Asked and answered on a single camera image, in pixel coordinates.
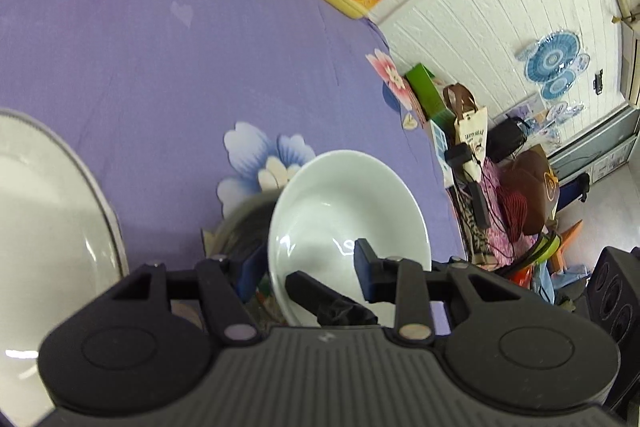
flower pattern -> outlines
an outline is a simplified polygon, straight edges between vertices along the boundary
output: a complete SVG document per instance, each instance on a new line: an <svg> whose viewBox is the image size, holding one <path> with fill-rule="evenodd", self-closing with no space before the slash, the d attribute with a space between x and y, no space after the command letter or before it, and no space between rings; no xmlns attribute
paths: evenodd
<svg viewBox="0 0 640 427"><path fill-rule="evenodd" d="M222 215L228 217L244 200L266 190L283 188L300 168L316 157L300 134L271 140L257 127L236 123L225 134L229 163L239 176L218 184Z"/></svg>
<svg viewBox="0 0 640 427"><path fill-rule="evenodd" d="M412 110L411 97L409 90L404 85L404 78L398 73L398 68L394 64L389 55L375 49L375 55L367 55L367 60L380 75L386 86L398 99L407 111Z"/></svg>

pink cloth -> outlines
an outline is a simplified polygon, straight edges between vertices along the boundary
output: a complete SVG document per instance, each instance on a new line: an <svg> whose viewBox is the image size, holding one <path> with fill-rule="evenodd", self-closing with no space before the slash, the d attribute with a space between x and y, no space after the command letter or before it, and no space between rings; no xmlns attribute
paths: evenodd
<svg viewBox="0 0 640 427"><path fill-rule="evenodd" d="M489 158L485 160L482 167L481 186L491 215L491 228L486 231L489 248L495 255L499 266L511 264L513 259L520 257L533 246L536 238L533 235L520 235L519 240L513 246L509 242L509 237L506 234L506 220L502 216L496 194L496 190L500 186L500 169Z"/></svg>

air conditioner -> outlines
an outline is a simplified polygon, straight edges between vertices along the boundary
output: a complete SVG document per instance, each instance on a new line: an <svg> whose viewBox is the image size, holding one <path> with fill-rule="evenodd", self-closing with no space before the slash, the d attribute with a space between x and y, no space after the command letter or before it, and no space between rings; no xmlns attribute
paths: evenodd
<svg viewBox="0 0 640 427"><path fill-rule="evenodd" d="M628 104L640 109L640 20L622 22L620 92Z"/></svg>

green box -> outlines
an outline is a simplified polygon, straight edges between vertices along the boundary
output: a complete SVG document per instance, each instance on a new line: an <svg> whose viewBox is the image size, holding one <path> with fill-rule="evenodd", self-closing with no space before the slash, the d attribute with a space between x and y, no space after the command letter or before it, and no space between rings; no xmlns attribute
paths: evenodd
<svg viewBox="0 0 640 427"><path fill-rule="evenodd" d="M447 133L447 136L455 136L453 124L456 121L456 115L445 105L438 89L433 84L433 73L422 64L418 64L404 77L414 90L425 116L429 120L433 120L438 127Z"/></svg>

brown bag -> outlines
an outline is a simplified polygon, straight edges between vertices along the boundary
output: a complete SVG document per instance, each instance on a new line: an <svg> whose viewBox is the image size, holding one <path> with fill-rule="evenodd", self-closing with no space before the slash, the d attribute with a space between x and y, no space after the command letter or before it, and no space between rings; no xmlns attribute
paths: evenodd
<svg viewBox="0 0 640 427"><path fill-rule="evenodd" d="M540 233L560 197L558 178L553 174L542 147L520 154L511 168L503 172L500 185L522 194L527 200L524 235Z"/></svg>

